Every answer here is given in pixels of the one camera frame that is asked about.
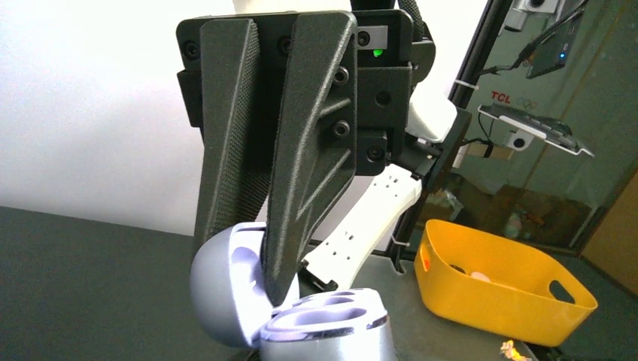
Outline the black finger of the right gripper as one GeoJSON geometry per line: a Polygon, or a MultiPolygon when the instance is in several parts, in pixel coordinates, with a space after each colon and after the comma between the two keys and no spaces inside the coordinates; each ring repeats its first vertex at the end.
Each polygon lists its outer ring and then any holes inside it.
{"type": "Polygon", "coordinates": [[[280,305],[318,223],[354,177],[357,21],[346,11],[294,23],[276,136],[262,268],[280,305]]]}
{"type": "Polygon", "coordinates": [[[260,43],[250,18],[212,20],[201,28],[204,156],[193,249],[217,233],[256,220],[270,175],[259,157],[260,43]]]}

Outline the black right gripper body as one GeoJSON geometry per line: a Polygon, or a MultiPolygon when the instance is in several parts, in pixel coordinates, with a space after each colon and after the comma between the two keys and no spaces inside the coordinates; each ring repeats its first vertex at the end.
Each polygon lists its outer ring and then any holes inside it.
{"type": "MultiPolygon", "coordinates": [[[[272,166],[275,133],[284,92],[284,78],[290,51],[297,43],[309,60],[305,76],[320,71],[319,60],[328,55],[323,45],[325,33],[334,33],[332,13],[318,13],[319,23],[303,39],[293,33],[297,12],[253,14],[256,29],[257,88],[250,91],[248,134],[241,147],[254,156],[258,169],[272,166]]],[[[321,131],[324,147],[339,145],[347,138],[356,141],[356,175],[380,174],[399,159],[404,149],[408,104],[413,88],[429,73],[435,46],[428,36],[416,38],[413,22],[405,11],[391,9],[354,12],[357,29],[348,49],[357,57],[355,65],[341,63],[333,76],[325,104],[321,131]]],[[[203,136],[219,138],[219,124],[205,124],[204,105],[212,102],[211,92],[202,88],[204,68],[214,80],[226,70],[223,61],[237,48],[240,34],[229,25],[232,17],[197,17],[181,21],[176,28],[184,69],[178,74],[190,124],[203,136]]]]}

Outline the purple charging case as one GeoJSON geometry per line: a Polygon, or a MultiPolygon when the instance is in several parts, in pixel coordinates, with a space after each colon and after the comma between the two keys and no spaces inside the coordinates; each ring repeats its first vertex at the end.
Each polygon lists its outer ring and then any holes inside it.
{"type": "Polygon", "coordinates": [[[355,288],[302,297],[293,280],[284,302],[266,295],[260,264],[264,222],[238,223],[196,252],[190,295],[215,341],[257,350],[261,360],[395,360],[389,313],[379,293],[355,288]]]}

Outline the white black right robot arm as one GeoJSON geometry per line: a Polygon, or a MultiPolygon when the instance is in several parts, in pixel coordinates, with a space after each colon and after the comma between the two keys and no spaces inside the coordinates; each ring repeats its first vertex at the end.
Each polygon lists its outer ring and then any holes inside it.
{"type": "Polygon", "coordinates": [[[273,305],[349,288],[445,152],[415,87],[436,46],[414,1],[195,17],[178,82],[204,158],[191,290],[230,301],[231,258],[273,305]]]}

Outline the black keyboard on shelf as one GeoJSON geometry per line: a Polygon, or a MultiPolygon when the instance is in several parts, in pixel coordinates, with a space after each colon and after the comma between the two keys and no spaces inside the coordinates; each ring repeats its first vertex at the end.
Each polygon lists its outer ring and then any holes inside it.
{"type": "Polygon", "coordinates": [[[478,113],[512,127],[502,143],[502,146],[511,150],[526,150],[534,139],[539,139],[574,156],[586,154],[595,157],[594,152],[573,134],[572,129],[558,119],[533,115],[496,103],[480,105],[478,113]]]}

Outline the yellow plastic bin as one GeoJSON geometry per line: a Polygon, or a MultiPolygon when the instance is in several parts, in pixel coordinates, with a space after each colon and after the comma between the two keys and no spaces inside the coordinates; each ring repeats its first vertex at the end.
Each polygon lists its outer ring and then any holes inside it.
{"type": "Polygon", "coordinates": [[[531,344],[557,347],[598,307],[547,253],[444,220],[426,222],[414,266],[429,311],[531,344]]]}

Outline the black rear right frame post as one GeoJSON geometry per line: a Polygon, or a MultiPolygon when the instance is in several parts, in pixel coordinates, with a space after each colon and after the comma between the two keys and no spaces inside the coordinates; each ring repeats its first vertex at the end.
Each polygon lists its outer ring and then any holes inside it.
{"type": "Polygon", "coordinates": [[[469,88],[478,83],[478,73],[484,68],[488,56],[492,51],[497,39],[497,33],[506,18],[512,5],[511,1],[489,1],[478,22],[472,42],[463,59],[462,66],[457,73],[457,79],[466,82],[466,86],[453,85],[451,94],[448,97],[452,103],[461,110],[460,116],[454,121],[452,126],[451,140],[443,142],[442,154],[436,158],[430,173],[423,181],[424,190],[417,202],[410,207],[399,219],[399,222],[392,233],[390,244],[387,247],[386,255],[392,261],[395,271],[403,274],[406,272],[402,261],[404,259],[413,260],[415,253],[407,251],[408,243],[412,233],[417,228],[418,218],[425,205],[426,197],[436,191],[442,185],[445,176],[451,170],[453,156],[459,150],[463,136],[469,128],[470,115],[465,110],[473,91],[469,88]]]}

